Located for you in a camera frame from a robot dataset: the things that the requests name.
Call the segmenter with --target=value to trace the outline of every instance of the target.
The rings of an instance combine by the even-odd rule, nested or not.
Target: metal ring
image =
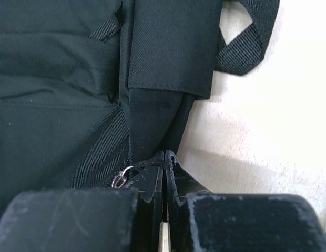
[[[132,169],[132,168],[134,168],[134,167],[131,165],[131,166],[128,166],[127,168],[125,168],[125,169],[122,171],[122,173],[121,173],[121,178],[122,178],[123,180],[126,180],[126,179],[127,179],[127,178],[125,177],[126,172],[129,171],[129,170]]]
[[[119,189],[124,185],[126,180],[122,179],[122,177],[116,177],[113,179],[113,182],[111,183],[111,188]]]

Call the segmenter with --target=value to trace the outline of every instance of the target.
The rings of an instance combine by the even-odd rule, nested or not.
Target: nylon strap
[[[279,9],[279,0],[227,0],[240,2],[253,23],[226,45],[222,33],[218,38],[215,70],[244,75],[264,59]]]
[[[116,34],[121,29],[121,24],[116,16],[116,14],[113,14],[109,19],[104,21],[101,25],[99,25],[98,28],[93,30],[88,37],[106,41],[111,36]]]

